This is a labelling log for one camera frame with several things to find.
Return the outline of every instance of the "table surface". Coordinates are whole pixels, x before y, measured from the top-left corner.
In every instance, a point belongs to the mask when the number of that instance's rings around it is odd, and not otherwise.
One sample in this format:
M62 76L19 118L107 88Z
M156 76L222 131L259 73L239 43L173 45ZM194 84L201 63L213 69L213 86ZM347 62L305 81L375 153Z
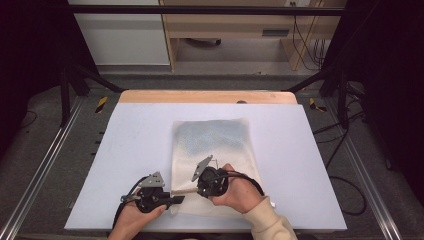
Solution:
M254 104L233 104L239 101ZM296 103L295 96L287 92L125 91L65 228L109 230L120 196L139 178L160 170L165 182L170 181L173 121L243 117L249 120L258 171L264 189L277 204L277 213L288 217L298 230L345 230L305 112ZM94 200L99 195L104 197L101 204ZM167 211L145 230L247 232L250 224L242 218Z

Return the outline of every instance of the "sleeve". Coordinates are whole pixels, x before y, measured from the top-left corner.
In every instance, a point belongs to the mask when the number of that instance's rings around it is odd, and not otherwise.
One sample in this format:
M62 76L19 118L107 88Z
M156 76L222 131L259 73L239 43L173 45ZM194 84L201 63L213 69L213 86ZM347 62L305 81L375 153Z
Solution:
M297 239L287 218L277 215L274 211L269 197L248 213L243 214L243 217L252 223L252 235L255 240Z

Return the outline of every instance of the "white cloth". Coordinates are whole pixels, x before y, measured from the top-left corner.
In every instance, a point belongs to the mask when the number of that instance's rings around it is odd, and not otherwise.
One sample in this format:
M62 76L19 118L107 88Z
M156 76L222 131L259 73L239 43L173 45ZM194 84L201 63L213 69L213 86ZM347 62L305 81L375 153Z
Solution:
M230 163L238 172L245 173L262 183L257 171L249 137L248 122L245 119L179 121L173 125L172 182L175 190L193 189L192 182L197 164L213 155L210 166L222 167ZM180 212L200 216L242 217L232 208L214 206L197 193L185 194L184 202L173 205L173 213Z

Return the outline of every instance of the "metal rail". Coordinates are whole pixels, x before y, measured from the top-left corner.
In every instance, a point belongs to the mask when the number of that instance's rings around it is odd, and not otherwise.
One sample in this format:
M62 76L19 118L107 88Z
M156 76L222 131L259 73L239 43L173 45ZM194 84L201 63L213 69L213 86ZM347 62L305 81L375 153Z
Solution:
M2 227L0 231L0 240L10 240L14 239L16 234L19 231L23 221L25 220L26 215L28 214L32 204L34 203L35 198L37 197L38 192L43 186L44 180L47 177L47 174L50 171L53 163L56 160L59 151L65 142L74 122L78 116L79 111L81 110L84 97L77 97L76 101L71 110L71 116L64 127L59 128L58 133L56 134L55 139L50 145L46 155L41 161L40 166L37 169L37 172L34 174L31 182L29 183L27 189L21 197L18 205L13 211L12 215L9 217L6 224Z
M333 101L330 101L328 98L324 98L326 106L328 107L331 116L334 121L337 122L336 107ZM343 128L339 126L338 130L341 134L344 133ZM350 155L350 160L352 167L355 170L356 176L362 186L364 194L367 198L371 209L374 212L374 216L377 219L378 224L380 225L381 231L384 234L384 237L387 240L401 240L402 236L393 221L392 216L389 213L389 210L386 207L383 199L381 198L380 193L377 190L377 187L374 184L374 181L371 179L368 171L366 170L364 164L362 163L361 157L356 151L355 145L352 142L352 139L347 135L345 139L346 151Z
M359 10L310 7L255 6L152 6L152 5L48 5L48 11L94 14L206 14L206 15L290 15L344 16Z

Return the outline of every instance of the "hand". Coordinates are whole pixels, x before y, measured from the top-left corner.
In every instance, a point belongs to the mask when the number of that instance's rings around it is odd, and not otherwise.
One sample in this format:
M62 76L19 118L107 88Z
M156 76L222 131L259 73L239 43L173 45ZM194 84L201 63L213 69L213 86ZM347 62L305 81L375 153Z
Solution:
M158 218L165 209L166 206L162 205L150 213L142 213L138 210L135 202L127 203L108 239L133 239L147 223Z
M225 164L222 169L235 171L230 164ZM246 179L230 177L228 179L227 192L219 197L209 197L215 205L225 205L232 207L240 213L247 213L262 202L261 196L256 187Z

